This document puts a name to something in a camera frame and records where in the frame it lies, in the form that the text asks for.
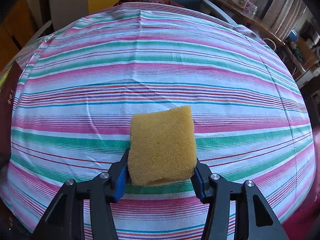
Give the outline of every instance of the yellow sponge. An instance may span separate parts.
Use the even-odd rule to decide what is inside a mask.
[[[196,166],[196,141],[190,106],[134,114],[128,169],[134,185],[163,185],[189,179]]]

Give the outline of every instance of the screw head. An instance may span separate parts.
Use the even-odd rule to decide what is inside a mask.
[[[212,173],[212,174],[210,175],[210,177],[211,177],[211,179],[214,179],[214,180],[220,179],[220,175],[217,174],[217,173]]]
[[[253,187],[254,186],[254,182],[252,180],[246,180],[245,183],[246,183],[246,185],[248,187]]]
[[[75,182],[75,181],[74,181],[73,179],[67,179],[66,182],[65,182],[65,184],[66,184],[67,186],[71,186],[74,182]]]
[[[102,179],[107,179],[107,178],[109,178],[109,173],[107,173],[107,172],[101,173],[101,174],[100,174],[100,178],[102,178]]]

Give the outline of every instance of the tablecloth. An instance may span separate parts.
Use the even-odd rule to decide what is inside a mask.
[[[0,195],[32,232],[66,179],[107,171],[130,146],[135,113],[190,105],[198,159],[253,180],[280,221],[315,171],[308,113],[279,57],[242,25],[163,4],[124,3],[37,40],[15,58],[9,165]],[[89,202],[85,235],[92,239]],[[128,185],[112,212],[119,239],[200,239],[208,205],[190,180]],[[235,203],[230,203],[233,239]]]

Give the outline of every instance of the curtain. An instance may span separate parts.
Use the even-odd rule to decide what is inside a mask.
[[[283,41],[297,25],[305,9],[302,0],[273,0],[262,25]]]

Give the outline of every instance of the wooden desk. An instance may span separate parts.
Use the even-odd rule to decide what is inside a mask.
[[[212,0],[212,1],[218,5],[226,7],[232,13],[235,13],[236,15],[243,17],[246,23],[249,23],[249,24],[257,27],[259,29],[259,31],[261,31],[263,34],[265,34],[269,39],[273,40],[275,43],[279,44],[280,46],[285,45],[284,42],[282,42],[277,36],[275,36],[266,27],[264,27],[262,25],[262,22],[258,17],[251,15],[251,14],[245,12],[242,8],[240,8],[236,5],[232,5],[232,4],[225,2],[223,0]]]

